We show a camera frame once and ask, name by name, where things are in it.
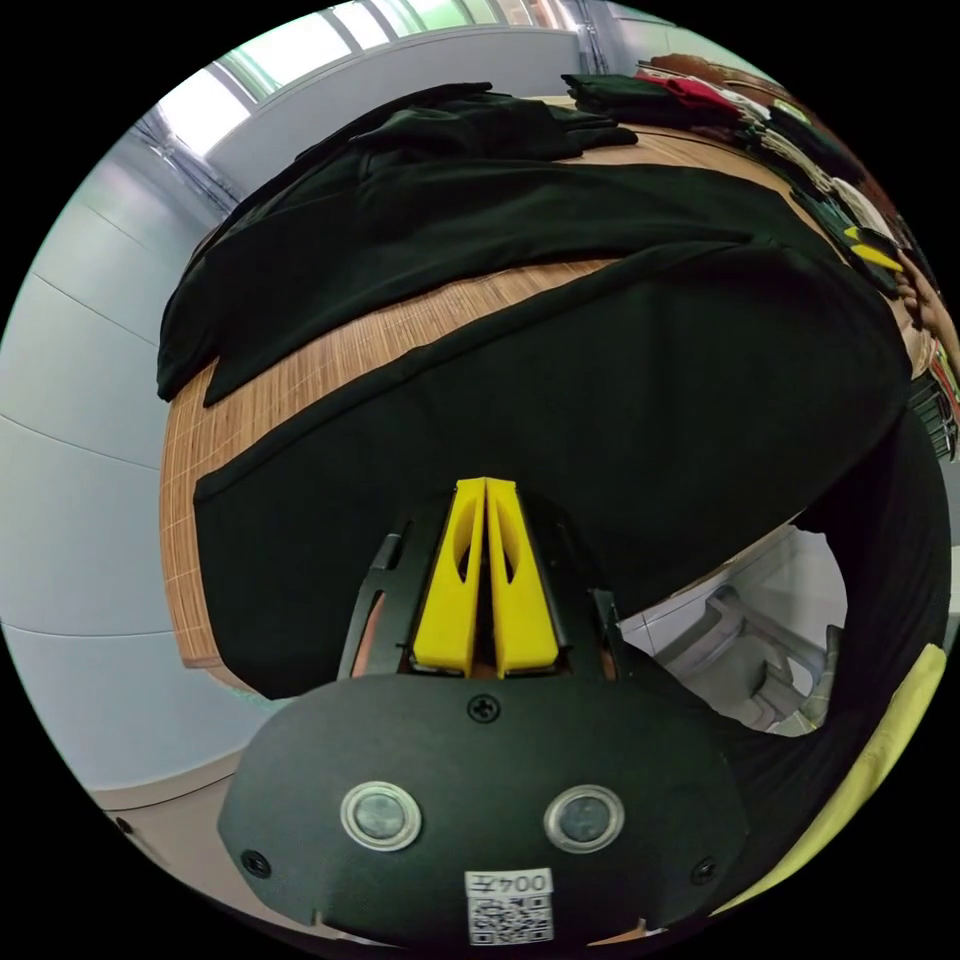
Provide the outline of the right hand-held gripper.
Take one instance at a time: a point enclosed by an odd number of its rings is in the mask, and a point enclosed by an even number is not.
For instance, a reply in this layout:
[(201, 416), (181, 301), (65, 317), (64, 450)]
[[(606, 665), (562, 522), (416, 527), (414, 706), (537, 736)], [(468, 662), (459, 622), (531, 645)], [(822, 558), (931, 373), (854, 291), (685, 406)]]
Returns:
[(887, 299), (897, 298), (896, 277), (903, 271), (900, 248), (870, 226), (856, 224), (832, 201), (796, 189), (796, 203), (827, 235), (843, 261)]

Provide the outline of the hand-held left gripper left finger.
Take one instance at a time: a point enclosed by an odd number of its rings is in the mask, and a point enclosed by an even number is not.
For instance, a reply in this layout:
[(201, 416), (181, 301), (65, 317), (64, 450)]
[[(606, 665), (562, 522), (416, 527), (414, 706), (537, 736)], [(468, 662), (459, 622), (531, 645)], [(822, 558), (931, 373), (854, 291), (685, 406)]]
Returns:
[(416, 669), (472, 669), (486, 530), (484, 478), (457, 482), (413, 639)]

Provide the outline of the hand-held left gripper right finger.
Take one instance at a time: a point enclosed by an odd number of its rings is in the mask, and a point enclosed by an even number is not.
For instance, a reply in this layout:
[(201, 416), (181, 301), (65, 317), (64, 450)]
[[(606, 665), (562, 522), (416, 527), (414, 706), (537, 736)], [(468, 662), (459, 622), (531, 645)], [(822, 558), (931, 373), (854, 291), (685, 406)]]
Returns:
[(549, 671), (559, 645), (517, 485), (494, 478), (485, 484), (497, 673)]

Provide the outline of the person's right hand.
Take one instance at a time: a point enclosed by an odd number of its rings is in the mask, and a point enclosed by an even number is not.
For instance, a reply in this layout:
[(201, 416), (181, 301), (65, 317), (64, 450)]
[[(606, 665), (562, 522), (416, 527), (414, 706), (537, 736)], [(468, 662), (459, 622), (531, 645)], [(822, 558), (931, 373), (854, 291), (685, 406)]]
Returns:
[(901, 271), (898, 274), (897, 286), (901, 299), (912, 313), (916, 324), (939, 342), (950, 363), (956, 367), (959, 339), (950, 314), (939, 294), (907, 253), (900, 250), (898, 259)]

